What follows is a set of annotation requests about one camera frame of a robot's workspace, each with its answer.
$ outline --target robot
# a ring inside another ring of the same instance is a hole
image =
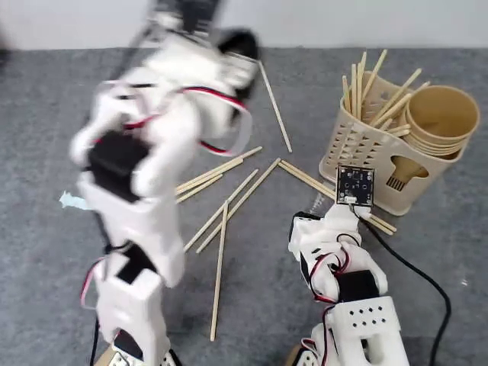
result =
[[[175,187],[199,146],[222,156],[246,146],[252,120],[243,102],[258,57],[248,30],[213,46],[166,28],[155,54],[100,84],[72,140],[77,184],[106,242],[89,276],[101,334],[117,349],[113,366],[179,364],[162,314],[164,288],[176,286],[185,267]],[[234,139],[228,149],[208,142],[224,137]]]
[[[369,218],[370,208],[334,204],[323,218],[293,218],[288,250],[314,299],[326,304],[293,366],[409,365],[387,277],[361,247],[357,215]]]

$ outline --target beige plastic holder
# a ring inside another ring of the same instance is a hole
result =
[[[370,75],[370,72],[364,73],[363,85],[368,83]],[[363,101],[364,122],[347,112],[341,99],[328,149],[319,164],[320,174],[332,182],[336,179],[338,164],[374,168],[374,203],[396,216],[406,214],[426,188],[462,157],[469,139],[469,136],[464,137],[464,143],[456,146],[455,152],[449,156],[431,156],[399,137],[368,125],[399,88],[376,76]],[[414,91],[405,90],[400,98],[407,93],[414,93],[412,99],[416,96]],[[392,127],[400,125],[401,115],[394,117]]]

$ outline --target circuit board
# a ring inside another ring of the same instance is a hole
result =
[[[374,169],[339,165],[335,183],[335,202],[373,207]]]

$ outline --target paper cup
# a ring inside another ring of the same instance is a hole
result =
[[[480,124],[475,100],[451,86],[428,86],[412,96],[406,106],[411,134],[427,144],[463,146]]]

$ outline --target black cable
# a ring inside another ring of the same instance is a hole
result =
[[[435,358],[437,356],[437,351],[439,348],[439,344],[441,343],[442,336],[444,335],[444,331],[447,328],[449,324],[449,319],[451,318],[451,313],[452,313],[452,308],[451,308],[451,299],[449,296],[446,294],[444,289],[437,283],[435,282],[431,277],[429,277],[425,272],[421,271],[418,269],[415,265],[411,264],[408,262],[406,259],[404,259],[400,254],[395,252],[393,248],[391,248],[385,241],[384,239],[380,236],[378,231],[376,231],[373,226],[363,219],[362,217],[358,216],[356,212],[354,212],[354,208],[352,208],[352,212],[356,215],[356,217],[366,226],[366,228],[373,234],[373,236],[376,238],[376,240],[396,259],[398,259],[403,265],[405,265],[407,268],[410,268],[412,271],[417,273],[420,277],[425,279],[427,282],[429,282],[436,290],[437,292],[440,293],[442,298],[444,299],[445,302],[445,315],[444,319],[442,320],[441,326],[439,327],[439,330],[437,331],[437,335],[435,336],[434,343],[432,344],[432,349],[430,351],[430,361],[429,361],[429,366],[435,366]]]
[[[354,236],[352,236],[351,234],[347,234],[347,233],[342,233],[342,234],[337,235],[337,236],[335,237],[336,242],[339,242],[339,238],[340,238],[341,236],[347,236],[348,238],[351,238],[352,240],[354,240],[354,242],[355,242],[355,243],[356,243],[358,246],[361,246],[361,245],[359,245],[359,241],[358,241],[358,240],[357,240],[357,239],[356,239]]]
[[[97,353],[97,345],[98,345],[98,327],[100,324],[98,323],[98,317],[95,317],[95,330],[93,331],[93,345],[91,346],[91,356],[90,356],[90,366],[95,364],[95,356]]]
[[[122,60],[118,64],[118,66],[112,71],[108,80],[117,80],[119,79],[122,74],[126,71],[127,67],[129,66],[132,58],[135,56],[136,52],[139,50],[140,45],[142,42],[151,34],[153,31],[153,24],[147,24],[139,34],[137,34],[134,39],[129,43],[127,49],[125,50],[124,54],[122,55]],[[88,123],[90,120],[90,110],[86,112],[85,118],[83,119],[83,127]]]

